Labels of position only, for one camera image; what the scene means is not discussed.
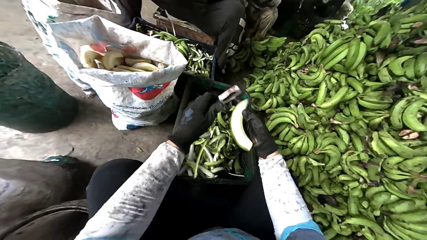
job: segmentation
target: black glove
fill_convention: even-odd
[[[168,139],[187,153],[190,145],[208,130],[216,114],[223,108],[217,94],[205,93],[198,96],[185,109],[178,129]]]
[[[248,108],[243,110],[242,114],[243,119],[248,122],[249,138],[254,143],[258,157],[267,158],[268,155],[277,151],[277,145],[265,123]]]

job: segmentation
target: blue cuff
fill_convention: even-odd
[[[286,240],[288,238],[289,234],[291,234],[293,231],[295,231],[297,229],[301,229],[301,228],[315,230],[316,232],[322,234],[322,236],[323,236],[323,233],[320,230],[317,223],[315,223],[313,220],[309,220],[306,222],[302,222],[302,223],[298,223],[296,225],[286,227],[283,230],[282,235],[280,236],[280,240]]]

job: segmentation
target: pile of green plantains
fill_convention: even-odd
[[[247,91],[326,239],[427,239],[427,0],[246,40]]]

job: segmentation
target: plastic crate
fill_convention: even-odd
[[[147,22],[144,19],[139,18],[139,17],[135,17],[133,19],[133,21],[132,21],[129,29],[133,30],[133,31],[136,31],[136,24],[137,23],[141,25],[142,29],[144,30],[143,33],[146,33],[146,32],[148,32],[150,30],[154,30],[154,31],[158,31],[158,32],[166,31],[165,29],[161,29],[158,26],[156,26],[156,25],[154,25],[152,23],[149,23],[149,22]],[[216,65],[216,56],[215,56],[216,45],[209,45],[209,44],[206,44],[206,43],[202,43],[202,42],[196,41],[194,39],[191,39],[189,37],[181,36],[181,35],[178,35],[178,34],[176,34],[176,37],[179,38],[179,39],[186,38],[186,39],[190,40],[189,41],[190,43],[192,43],[192,44],[198,44],[198,46],[201,49],[206,50],[207,53],[209,53],[210,55],[213,55],[212,69],[211,69],[211,72],[209,73],[209,78],[203,77],[203,76],[197,75],[197,74],[192,74],[192,73],[189,73],[187,71],[182,72],[182,74],[185,75],[185,76],[191,76],[191,77],[194,77],[194,78],[208,79],[208,80],[214,81],[214,78],[215,78],[215,65]]]
[[[181,104],[178,110],[178,116],[176,117],[175,126],[173,131],[175,132],[180,124],[180,119],[184,110],[187,108],[188,103],[196,99],[197,96],[204,94],[205,92],[214,92],[221,94],[225,90],[229,89],[230,85],[216,82],[216,81],[200,81],[197,79],[188,79],[184,93],[182,96]],[[230,184],[230,185],[247,185],[255,174],[258,164],[257,157],[254,150],[250,152],[242,150],[238,155],[240,165],[244,169],[245,177],[237,177],[227,174],[228,178],[193,178],[189,176],[178,176],[177,178],[186,179],[188,181],[196,181],[200,183],[218,183],[218,184]]]

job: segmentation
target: white arm sleeve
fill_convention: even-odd
[[[86,223],[75,240],[139,239],[151,223],[184,154],[162,143]]]
[[[260,158],[258,165],[274,234],[280,239],[286,227],[310,221],[311,215],[282,155]]]

